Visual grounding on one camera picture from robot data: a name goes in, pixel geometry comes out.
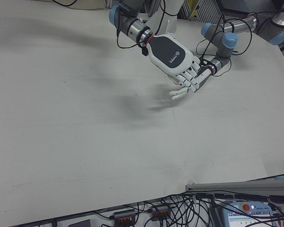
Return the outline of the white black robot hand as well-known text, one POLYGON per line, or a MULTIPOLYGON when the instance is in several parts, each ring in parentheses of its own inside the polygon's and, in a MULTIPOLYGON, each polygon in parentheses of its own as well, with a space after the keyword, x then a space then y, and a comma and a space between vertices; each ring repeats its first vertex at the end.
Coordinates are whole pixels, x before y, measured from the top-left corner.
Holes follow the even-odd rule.
POLYGON ((169 92, 172 100, 180 99, 187 94, 198 91, 207 79, 212 75, 212 71, 208 67, 201 67, 198 72, 194 69, 188 69, 179 75, 172 76, 174 80, 179 82, 182 88, 169 92))
POLYGON ((169 35, 153 35, 146 47, 150 61, 170 78, 188 69, 200 70, 199 59, 169 35))

